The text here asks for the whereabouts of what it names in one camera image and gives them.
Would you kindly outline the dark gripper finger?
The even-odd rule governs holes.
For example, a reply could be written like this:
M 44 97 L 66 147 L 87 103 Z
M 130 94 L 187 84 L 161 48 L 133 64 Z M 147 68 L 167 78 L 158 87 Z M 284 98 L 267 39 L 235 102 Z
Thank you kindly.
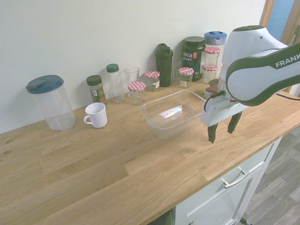
M 210 127 L 208 127 L 208 140 L 211 143 L 214 143 L 216 139 L 216 129 L 218 127 L 218 124 L 214 124 Z
M 229 122 L 229 125 L 228 125 L 228 129 L 227 129 L 227 132 L 232 134 L 233 131 L 235 130 L 240 118 L 241 118 L 241 115 L 242 115 L 242 112 L 239 112 L 235 115 L 232 116 L 230 122 Z

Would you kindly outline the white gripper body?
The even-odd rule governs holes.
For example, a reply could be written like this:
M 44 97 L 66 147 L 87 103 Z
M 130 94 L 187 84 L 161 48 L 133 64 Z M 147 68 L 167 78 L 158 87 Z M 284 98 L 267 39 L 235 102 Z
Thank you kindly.
M 201 122 L 211 127 L 233 115 L 246 110 L 248 107 L 241 103 L 233 103 L 224 96 L 209 98 L 201 113 Z

